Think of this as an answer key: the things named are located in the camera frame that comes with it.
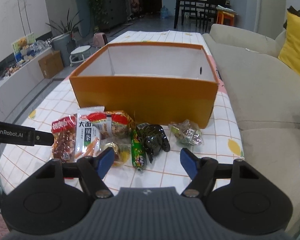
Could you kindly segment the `potted green plant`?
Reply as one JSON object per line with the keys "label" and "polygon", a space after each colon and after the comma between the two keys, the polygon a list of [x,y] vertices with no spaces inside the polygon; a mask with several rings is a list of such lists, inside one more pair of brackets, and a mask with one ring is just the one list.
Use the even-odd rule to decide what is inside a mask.
{"label": "potted green plant", "polygon": [[75,34],[81,36],[79,28],[83,20],[78,18],[79,13],[80,11],[76,12],[74,16],[70,16],[70,9],[68,9],[65,21],[60,20],[57,23],[56,21],[49,20],[49,22],[46,22],[45,24],[51,29],[52,37],[64,34],[69,34],[71,38],[74,38]]}

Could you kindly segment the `orange red snack bag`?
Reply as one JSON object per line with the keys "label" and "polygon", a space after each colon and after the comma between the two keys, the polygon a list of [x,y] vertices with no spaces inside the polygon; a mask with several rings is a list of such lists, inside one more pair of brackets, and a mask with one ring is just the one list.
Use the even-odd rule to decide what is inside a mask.
{"label": "orange red snack bag", "polygon": [[94,112],[87,119],[99,130],[102,139],[124,139],[135,128],[135,121],[125,111]]}

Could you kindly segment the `clear yellow snack packet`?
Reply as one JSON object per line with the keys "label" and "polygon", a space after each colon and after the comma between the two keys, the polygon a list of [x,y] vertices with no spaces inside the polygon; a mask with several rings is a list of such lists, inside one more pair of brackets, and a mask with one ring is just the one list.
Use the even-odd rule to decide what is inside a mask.
{"label": "clear yellow snack packet", "polygon": [[120,139],[117,137],[111,137],[101,140],[101,151],[108,147],[111,147],[115,153],[113,166],[122,166],[128,161],[131,152],[131,144],[127,138]]}

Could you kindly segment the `pink small heater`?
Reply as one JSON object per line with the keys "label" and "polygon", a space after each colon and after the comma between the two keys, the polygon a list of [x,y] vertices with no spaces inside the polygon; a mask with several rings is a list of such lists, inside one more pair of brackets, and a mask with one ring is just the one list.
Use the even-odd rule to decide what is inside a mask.
{"label": "pink small heater", "polygon": [[93,44],[96,48],[102,48],[108,43],[108,39],[105,33],[94,33]]}

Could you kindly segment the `black green snack pouch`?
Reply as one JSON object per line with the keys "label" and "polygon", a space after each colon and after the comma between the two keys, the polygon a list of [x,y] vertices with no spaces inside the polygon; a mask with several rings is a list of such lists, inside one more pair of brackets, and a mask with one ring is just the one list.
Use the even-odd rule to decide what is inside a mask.
{"label": "black green snack pouch", "polygon": [[136,131],[150,163],[161,151],[170,151],[171,146],[162,126],[143,123],[136,127]]}

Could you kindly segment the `beige sofa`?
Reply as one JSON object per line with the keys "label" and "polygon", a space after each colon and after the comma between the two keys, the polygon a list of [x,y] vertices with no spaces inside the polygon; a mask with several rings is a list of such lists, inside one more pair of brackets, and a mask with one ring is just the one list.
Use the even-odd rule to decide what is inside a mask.
{"label": "beige sofa", "polygon": [[300,76],[279,60],[285,32],[270,38],[214,24],[203,36],[224,82],[245,160],[293,204],[287,233],[300,234]]}

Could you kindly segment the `white tv console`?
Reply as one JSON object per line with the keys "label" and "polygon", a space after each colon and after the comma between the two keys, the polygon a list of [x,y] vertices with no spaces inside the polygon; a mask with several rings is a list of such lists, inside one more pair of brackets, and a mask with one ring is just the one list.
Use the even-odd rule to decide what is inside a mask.
{"label": "white tv console", "polygon": [[39,60],[52,52],[48,48],[24,64],[17,72],[0,81],[0,121],[14,121],[25,109],[23,102],[43,80]]}

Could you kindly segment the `white spicy strips packet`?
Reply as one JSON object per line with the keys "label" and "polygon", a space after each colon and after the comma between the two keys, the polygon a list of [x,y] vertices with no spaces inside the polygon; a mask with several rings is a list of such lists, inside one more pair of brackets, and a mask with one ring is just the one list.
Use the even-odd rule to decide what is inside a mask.
{"label": "white spicy strips packet", "polygon": [[76,118],[75,161],[82,157],[94,157],[100,149],[99,130],[88,120],[88,115],[103,112],[104,106],[80,108]]}

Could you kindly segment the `green sausage stick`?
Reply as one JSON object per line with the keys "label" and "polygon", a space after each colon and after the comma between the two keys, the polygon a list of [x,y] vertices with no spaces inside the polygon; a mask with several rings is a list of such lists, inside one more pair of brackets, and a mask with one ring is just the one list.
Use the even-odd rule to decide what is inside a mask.
{"label": "green sausage stick", "polygon": [[132,165],[141,171],[146,167],[146,154],[136,130],[131,131],[130,140]]}

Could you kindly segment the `grey trash bin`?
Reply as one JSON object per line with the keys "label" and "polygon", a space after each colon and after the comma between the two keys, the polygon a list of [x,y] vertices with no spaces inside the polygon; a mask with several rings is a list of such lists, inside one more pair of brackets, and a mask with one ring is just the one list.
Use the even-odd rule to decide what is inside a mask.
{"label": "grey trash bin", "polygon": [[69,33],[56,36],[51,40],[53,49],[55,51],[60,51],[61,59],[65,67],[70,65],[70,60],[69,60],[70,53],[68,52],[66,47],[70,41],[71,41],[71,36]]}

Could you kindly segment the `white round stool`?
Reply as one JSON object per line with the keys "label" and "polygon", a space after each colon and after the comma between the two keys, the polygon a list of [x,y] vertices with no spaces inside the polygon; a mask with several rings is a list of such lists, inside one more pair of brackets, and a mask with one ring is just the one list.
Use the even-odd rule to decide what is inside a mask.
{"label": "white round stool", "polygon": [[79,46],[69,56],[70,66],[81,64],[91,56],[91,45]]}

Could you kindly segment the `red dried meat snack bag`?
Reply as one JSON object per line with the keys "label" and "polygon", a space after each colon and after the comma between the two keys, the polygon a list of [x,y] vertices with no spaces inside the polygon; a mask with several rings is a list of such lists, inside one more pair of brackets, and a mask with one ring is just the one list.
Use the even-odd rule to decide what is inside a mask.
{"label": "red dried meat snack bag", "polygon": [[76,146],[76,116],[68,115],[54,121],[51,125],[51,132],[54,137],[53,158],[61,159],[63,163],[73,163]]}

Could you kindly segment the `blue water jug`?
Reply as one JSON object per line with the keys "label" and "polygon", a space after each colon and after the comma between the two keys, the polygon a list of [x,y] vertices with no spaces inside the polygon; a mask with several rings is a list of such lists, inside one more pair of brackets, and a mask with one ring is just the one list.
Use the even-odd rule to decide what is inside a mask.
{"label": "blue water jug", "polygon": [[165,6],[163,6],[160,10],[160,18],[163,20],[163,19],[166,19],[168,17],[169,17],[169,11]]}

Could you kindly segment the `clear green candy bag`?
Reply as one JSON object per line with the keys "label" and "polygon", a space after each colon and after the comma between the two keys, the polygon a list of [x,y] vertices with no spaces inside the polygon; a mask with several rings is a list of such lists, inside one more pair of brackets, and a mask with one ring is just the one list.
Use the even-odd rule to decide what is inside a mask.
{"label": "clear green candy bag", "polygon": [[172,122],[168,127],[181,144],[192,146],[203,144],[202,132],[199,126],[189,119],[180,123]]}

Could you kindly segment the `teddy bear toy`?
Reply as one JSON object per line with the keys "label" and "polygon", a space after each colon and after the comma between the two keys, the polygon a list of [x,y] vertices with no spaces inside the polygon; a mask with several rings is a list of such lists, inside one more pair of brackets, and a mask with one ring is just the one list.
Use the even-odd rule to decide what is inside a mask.
{"label": "teddy bear toy", "polygon": [[17,45],[18,45],[18,50],[21,54],[24,54],[25,51],[27,50],[27,48],[29,47],[28,42],[27,42],[27,38],[26,37],[22,37],[17,41]]}

